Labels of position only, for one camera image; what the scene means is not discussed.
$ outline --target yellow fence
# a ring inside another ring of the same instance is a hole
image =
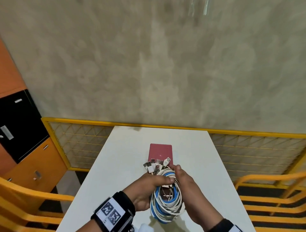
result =
[[[215,130],[63,118],[42,118],[42,121],[69,170],[89,171],[116,125],[206,130],[232,181],[248,174],[278,175],[306,170],[304,164],[306,134]],[[249,181],[245,185],[275,187],[276,184],[279,188],[287,188],[279,182],[260,180]]]

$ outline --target person's right hand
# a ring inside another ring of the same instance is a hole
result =
[[[210,230],[222,219],[222,215],[209,203],[199,186],[180,165],[169,165],[175,170],[175,177],[180,184],[182,199],[189,217],[202,226],[204,231]]]

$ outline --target pink rectangular case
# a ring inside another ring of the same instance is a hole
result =
[[[168,157],[171,159],[170,164],[173,164],[172,145],[150,144],[148,161],[155,159],[156,162],[157,159],[165,160]]]

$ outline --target person's left hand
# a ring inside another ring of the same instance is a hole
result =
[[[174,178],[172,177],[153,176],[145,173],[138,180],[127,186],[123,192],[131,199],[136,211],[145,211],[150,207],[150,196],[156,187],[173,183]]]

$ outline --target black locker door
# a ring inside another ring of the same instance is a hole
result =
[[[27,91],[1,98],[0,109],[0,143],[19,163],[48,137],[48,133]]]

